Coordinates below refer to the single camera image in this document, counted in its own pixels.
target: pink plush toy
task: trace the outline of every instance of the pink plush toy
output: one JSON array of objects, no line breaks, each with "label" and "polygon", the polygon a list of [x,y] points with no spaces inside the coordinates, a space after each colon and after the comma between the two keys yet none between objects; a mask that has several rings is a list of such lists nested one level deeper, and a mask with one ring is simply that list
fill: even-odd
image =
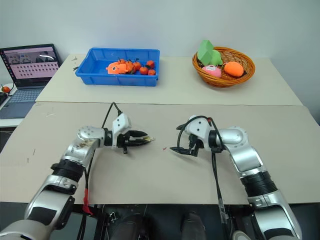
[{"label": "pink plush toy", "polygon": [[211,74],[212,76],[221,78],[221,70],[216,66],[208,65],[208,66],[204,66],[202,69],[206,71],[208,74]]}]

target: red cable tie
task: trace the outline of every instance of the red cable tie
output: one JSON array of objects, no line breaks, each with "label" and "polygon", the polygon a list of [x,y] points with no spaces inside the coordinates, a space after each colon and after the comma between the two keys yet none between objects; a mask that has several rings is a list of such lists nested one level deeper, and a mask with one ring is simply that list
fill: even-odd
[{"label": "red cable tie", "polygon": [[84,189],[84,197],[83,197],[82,210],[83,210],[86,214],[93,215],[93,213],[90,211],[90,208],[89,208],[88,188],[85,188],[85,189]]}]

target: white tabletop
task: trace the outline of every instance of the white tabletop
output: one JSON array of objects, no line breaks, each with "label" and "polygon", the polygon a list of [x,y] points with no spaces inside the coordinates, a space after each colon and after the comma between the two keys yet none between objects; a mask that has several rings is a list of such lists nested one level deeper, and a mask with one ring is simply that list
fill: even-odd
[{"label": "white tabletop", "polygon": [[302,105],[268,58],[253,59],[247,82],[215,88],[199,77],[191,57],[161,57],[156,87],[86,85],[75,75],[84,54],[71,54],[36,99],[37,102],[183,105]]},{"label": "white tabletop", "polygon": [[[4,86],[7,86],[9,88],[12,88],[13,84],[9,83]],[[10,94],[14,94],[16,92],[17,88],[16,86],[13,87]],[[10,96],[0,105],[0,110],[6,105],[6,103],[9,101]],[[10,119],[0,119],[0,128],[10,128],[10,127],[16,127],[23,121],[23,118],[10,118]]]},{"label": "white tabletop", "polygon": [[[218,128],[248,132],[275,184],[289,203],[320,202],[320,127],[304,106],[119,104],[132,129],[155,140],[141,147],[102,148],[95,154],[89,184],[91,204],[217,204],[210,153],[179,155],[176,127],[191,115],[213,117]],[[100,127],[109,104],[37,102],[0,154],[0,201],[29,202],[76,137],[78,128]],[[116,111],[111,111],[106,127]],[[183,136],[181,144],[187,143]],[[225,204],[247,204],[227,152],[217,155]],[[75,202],[82,203],[84,177]]]}]

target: laptop keyboard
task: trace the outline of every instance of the laptop keyboard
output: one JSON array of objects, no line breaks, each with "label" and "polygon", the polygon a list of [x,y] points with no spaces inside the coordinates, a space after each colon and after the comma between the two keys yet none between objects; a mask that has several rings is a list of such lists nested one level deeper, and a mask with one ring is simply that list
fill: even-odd
[{"label": "laptop keyboard", "polygon": [[41,89],[33,89],[33,90],[18,90],[10,98],[8,103],[35,102],[36,98],[39,96],[41,91],[42,91],[42,88]]}]

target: laptop screen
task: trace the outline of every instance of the laptop screen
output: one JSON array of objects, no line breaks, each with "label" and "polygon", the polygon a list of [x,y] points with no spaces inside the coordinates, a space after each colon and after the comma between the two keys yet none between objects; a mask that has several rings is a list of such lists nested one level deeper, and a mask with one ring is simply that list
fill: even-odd
[{"label": "laptop screen", "polygon": [[52,44],[3,48],[0,54],[17,87],[45,86],[60,66]]}]

